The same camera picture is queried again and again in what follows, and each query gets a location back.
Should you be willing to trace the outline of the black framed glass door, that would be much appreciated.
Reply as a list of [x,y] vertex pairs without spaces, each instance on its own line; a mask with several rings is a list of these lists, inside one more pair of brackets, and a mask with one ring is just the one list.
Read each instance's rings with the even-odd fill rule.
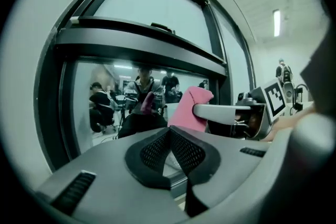
[[[233,91],[229,62],[213,10],[217,7],[237,26],[248,63],[250,87],[256,84],[246,38],[220,0],[192,0],[202,8],[212,52],[151,25],[95,16],[103,1],[73,0],[56,21],[41,52],[34,84],[34,113],[41,149],[53,171],[80,152],[70,115],[72,82],[79,59],[122,59],[204,75],[211,81],[215,101],[227,104],[233,99]],[[79,24],[70,23],[72,16],[79,16]]]

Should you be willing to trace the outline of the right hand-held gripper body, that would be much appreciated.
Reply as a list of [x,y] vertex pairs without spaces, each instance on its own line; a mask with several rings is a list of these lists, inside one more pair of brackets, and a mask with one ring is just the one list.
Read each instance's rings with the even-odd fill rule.
[[285,96],[278,80],[240,93],[236,105],[249,107],[246,111],[237,110],[240,118],[235,121],[237,135],[248,140],[265,139],[286,108]]

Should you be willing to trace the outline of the person's dark shirt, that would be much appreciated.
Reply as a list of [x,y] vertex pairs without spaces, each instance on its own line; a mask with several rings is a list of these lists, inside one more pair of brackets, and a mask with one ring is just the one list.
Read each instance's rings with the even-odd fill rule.
[[316,110],[336,118],[336,26],[331,24],[301,76]]

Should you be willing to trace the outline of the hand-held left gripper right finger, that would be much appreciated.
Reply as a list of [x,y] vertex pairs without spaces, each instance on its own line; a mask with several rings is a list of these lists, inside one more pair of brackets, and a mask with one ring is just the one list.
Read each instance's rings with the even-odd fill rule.
[[171,149],[187,177],[185,212],[194,217],[232,194],[255,170],[268,142],[171,126]]

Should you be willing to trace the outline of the person's right forearm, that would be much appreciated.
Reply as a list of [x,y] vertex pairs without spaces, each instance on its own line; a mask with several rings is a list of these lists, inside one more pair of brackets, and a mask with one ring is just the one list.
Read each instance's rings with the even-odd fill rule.
[[304,116],[311,114],[311,113],[316,113],[316,109],[314,105],[296,113],[295,115],[291,116],[280,116],[278,119],[276,119],[270,129],[270,132],[268,135],[262,139],[261,141],[263,142],[271,142],[275,135],[282,129],[286,128],[293,128],[297,124],[298,121],[300,121],[301,118]]

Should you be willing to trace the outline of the ceiling light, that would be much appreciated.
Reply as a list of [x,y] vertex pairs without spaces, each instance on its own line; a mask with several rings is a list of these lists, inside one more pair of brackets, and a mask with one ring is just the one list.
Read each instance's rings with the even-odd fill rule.
[[274,19],[274,37],[278,37],[280,35],[280,26],[281,26],[281,12],[280,10],[273,11],[273,19]]

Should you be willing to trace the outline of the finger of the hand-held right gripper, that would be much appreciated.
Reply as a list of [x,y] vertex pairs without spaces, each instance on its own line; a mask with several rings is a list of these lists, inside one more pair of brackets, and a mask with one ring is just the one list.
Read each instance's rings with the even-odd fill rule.
[[193,114],[199,118],[225,125],[234,125],[236,114],[250,111],[249,106],[195,104]]

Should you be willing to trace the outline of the pink cloth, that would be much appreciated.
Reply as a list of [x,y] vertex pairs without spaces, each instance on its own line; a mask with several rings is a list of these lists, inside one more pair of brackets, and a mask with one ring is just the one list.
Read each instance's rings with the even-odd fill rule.
[[196,104],[208,104],[214,97],[211,91],[190,86],[183,93],[180,102],[173,115],[170,117],[167,126],[181,126],[188,129],[205,132],[207,120],[193,114],[193,106]]

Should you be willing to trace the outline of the tall frosted glass panel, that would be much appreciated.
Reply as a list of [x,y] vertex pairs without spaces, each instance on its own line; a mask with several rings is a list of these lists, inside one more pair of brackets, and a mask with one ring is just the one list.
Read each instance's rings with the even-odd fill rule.
[[250,90],[248,63],[237,26],[217,7],[213,7],[213,10],[221,30],[224,50],[229,62],[230,81],[235,103],[240,93]]

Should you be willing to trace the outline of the frosted glass pane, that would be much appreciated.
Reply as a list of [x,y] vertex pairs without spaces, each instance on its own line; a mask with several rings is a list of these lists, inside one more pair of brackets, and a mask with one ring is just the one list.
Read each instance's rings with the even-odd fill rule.
[[104,0],[94,15],[146,25],[157,23],[174,30],[177,36],[212,52],[202,8],[192,0]]

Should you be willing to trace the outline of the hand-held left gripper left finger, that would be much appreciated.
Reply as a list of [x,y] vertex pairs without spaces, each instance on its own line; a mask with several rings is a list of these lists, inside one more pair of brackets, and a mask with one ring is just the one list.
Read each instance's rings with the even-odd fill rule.
[[155,130],[98,144],[54,172],[36,191],[51,204],[81,173],[95,176],[71,216],[60,212],[62,223],[178,224],[185,220],[171,192],[147,188],[128,171],[124,156],[135,142]]

